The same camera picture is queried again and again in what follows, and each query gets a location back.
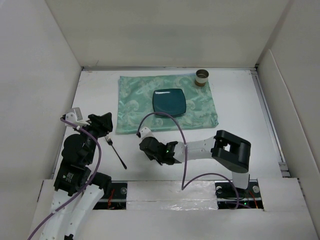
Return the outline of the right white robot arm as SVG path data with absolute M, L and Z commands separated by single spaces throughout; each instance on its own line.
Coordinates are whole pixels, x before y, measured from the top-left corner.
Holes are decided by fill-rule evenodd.
M 215 136 L 205 140 L 188 143 L 159 142 L 147 127 L 142 128 L 137 135 L 141 139 L 139 149 L 149 160 L 155 160 L 160 165 L 174 165 L 212 158 L 231 171 L 233 180 L 231 191 L 235 196 L 243 197 L 249 192 L 252 146 L 249 141 L 225 130 L 218 130 Z

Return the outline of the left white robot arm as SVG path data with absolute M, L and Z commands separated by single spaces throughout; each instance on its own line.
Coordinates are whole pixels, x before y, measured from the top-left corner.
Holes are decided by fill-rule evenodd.
M 112 132 L 112 114 L 90 114 L 88 121 L 83 121 L 67 113 L 61 120 L 76 133 L 63 143 L 62 161 L 53 185 L 51 213 L 45 219 L 42 240 L 76 240 L 96 203 L 112 191 L 112 178 L 88 167 L 93 163 L 95 152 L 98 152 L 98 159 L 102 159 L 98 139 Z

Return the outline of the teal square plate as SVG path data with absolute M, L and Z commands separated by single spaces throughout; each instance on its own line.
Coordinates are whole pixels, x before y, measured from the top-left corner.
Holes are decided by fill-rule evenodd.
M 152 107 L 159 116 L 163 113 L 179 117 L 186 113 L 186 97 L 181 88 L 158 89 L 152 95 Z

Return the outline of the green patterned cloth placemat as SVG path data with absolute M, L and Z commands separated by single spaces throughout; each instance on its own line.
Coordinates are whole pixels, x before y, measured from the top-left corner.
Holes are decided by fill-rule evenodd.
M 194 73 L 121 76 L 118 80 L 117 134 L 134 134 L 140 124 L 152 131 L 196 130 L 218 126 L 218 113 L 210 86 L 195 84 Z M 153 93 L 155 90 L 181 89 L 186 99 L 186 112 L 174 119 L 166 116 L 151 115 L 154 112 Z

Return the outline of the steel cup with cork base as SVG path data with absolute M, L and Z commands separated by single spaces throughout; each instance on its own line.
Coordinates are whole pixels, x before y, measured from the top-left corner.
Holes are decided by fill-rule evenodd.
M 195 73 L 195 81 L 194 83 L 198 87 L 204 87 L 208 82 L 209 72 L 205 69 L 199 69 Z

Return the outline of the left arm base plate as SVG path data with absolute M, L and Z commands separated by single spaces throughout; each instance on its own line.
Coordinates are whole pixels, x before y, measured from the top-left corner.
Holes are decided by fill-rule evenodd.
M 94 206 L 94 210 L 125 210 L 127 208 L 127 182 L 113 182 L 110 191 Z

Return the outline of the black metal fork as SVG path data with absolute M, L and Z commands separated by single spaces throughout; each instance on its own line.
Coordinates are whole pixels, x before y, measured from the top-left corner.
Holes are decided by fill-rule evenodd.
M 124 168 L 125 170 L 127 170 L 128 167 L 127 167 L 127 165 L 125 164 L 125 162 L 122 160 L 122 158 L 120 157 L 120 155 L 118 154 L 117 150 L 115 149 L 112 139 L 111 139 L 108 135 L 106 135 L 104 138 L 105 138 L 107 144 L 108 144 L 109 146 L 111 146 L 112 149 L 114 150 L 114 152 L 115 152 L 115 154 L 117 155 L 119 161 L 121 162 L 123 168 Z

